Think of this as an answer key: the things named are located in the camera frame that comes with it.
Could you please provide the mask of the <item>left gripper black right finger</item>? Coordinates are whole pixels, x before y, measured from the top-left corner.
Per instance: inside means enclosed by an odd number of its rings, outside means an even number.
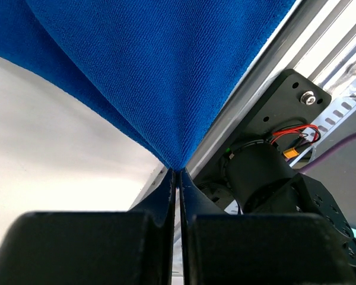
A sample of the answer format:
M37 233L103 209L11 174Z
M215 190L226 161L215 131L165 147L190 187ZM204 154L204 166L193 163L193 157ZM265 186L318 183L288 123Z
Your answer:
M185 284L356 284L356 239L330 192L296 174L250 214L179 178Z

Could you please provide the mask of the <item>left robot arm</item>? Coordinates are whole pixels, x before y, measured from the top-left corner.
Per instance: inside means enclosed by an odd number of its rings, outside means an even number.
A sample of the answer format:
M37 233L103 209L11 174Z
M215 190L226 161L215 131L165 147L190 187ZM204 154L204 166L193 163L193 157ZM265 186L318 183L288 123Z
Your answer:
M356 284L356 239L328 190L262 141L225 167L230 215L169 170L126 212L32 212L0 248L0 284L170 284L180 207L185 284Z

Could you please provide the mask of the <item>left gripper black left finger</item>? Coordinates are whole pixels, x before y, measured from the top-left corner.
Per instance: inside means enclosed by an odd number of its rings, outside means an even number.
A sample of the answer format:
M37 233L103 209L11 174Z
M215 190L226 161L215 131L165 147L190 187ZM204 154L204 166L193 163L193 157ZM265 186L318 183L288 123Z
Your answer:
M29 212L0 247L0 284L170 284L175 174L125 212Z

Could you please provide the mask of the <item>blue towel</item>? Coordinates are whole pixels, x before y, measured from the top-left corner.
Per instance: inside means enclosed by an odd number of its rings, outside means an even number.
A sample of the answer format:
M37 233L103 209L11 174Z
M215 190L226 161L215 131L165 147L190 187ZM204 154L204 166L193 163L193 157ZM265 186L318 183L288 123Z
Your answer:
M293 1L0 1L0 57L186 166Z

